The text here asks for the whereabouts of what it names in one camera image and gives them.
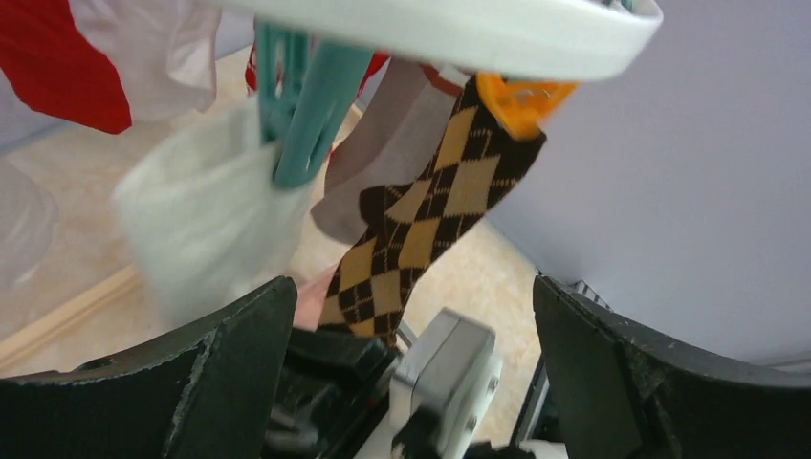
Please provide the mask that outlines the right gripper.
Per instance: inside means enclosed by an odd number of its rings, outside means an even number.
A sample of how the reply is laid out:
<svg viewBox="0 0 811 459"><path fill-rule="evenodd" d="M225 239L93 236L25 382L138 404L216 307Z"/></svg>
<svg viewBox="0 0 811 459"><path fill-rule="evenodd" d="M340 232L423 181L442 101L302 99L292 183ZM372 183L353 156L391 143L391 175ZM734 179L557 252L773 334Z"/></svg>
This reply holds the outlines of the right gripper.
<svg viewBox="0 0 811 459"><path fill-rule="evenodd" d="M262 458L353 458L388 409L401 352L380 339L295 329Z"/></svg>

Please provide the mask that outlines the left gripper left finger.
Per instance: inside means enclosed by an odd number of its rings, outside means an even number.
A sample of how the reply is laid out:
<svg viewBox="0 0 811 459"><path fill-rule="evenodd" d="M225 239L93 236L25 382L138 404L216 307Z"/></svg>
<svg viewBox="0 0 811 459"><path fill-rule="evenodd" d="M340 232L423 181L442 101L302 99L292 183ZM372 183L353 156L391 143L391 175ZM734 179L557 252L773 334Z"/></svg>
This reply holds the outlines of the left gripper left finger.
<svg viewBox="0 0 811 459"><path fill-rule="evenodd" d="M5 458L256 458L292 331L280 276L69 372L1 381Z"/></svg>

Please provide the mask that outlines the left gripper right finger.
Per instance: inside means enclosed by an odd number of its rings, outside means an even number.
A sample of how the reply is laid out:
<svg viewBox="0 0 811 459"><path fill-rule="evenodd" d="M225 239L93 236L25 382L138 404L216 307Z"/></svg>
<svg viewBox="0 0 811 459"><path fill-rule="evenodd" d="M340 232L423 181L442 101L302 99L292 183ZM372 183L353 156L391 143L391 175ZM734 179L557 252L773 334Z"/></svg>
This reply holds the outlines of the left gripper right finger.
<svg viewBox="0 0 811 459"><path fill-rule="evenodd" d="M806 458L810 378L665 335L547 276L533 304L571 458Z"/></svg>

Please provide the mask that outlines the white sock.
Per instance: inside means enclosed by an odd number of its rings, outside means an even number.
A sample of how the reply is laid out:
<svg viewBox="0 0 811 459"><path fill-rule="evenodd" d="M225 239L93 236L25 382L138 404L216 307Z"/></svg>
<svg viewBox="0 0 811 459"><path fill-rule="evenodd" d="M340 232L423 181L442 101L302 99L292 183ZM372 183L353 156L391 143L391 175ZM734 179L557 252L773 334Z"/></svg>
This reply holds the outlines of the white sock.
<svg viewBox="0 0 811 459"><path fill-rule="evenodd" d="M259 138L254 98L159 143L114 202L157 316L176 328L281 275L313 189L272 179L278 142Z"/></svg>

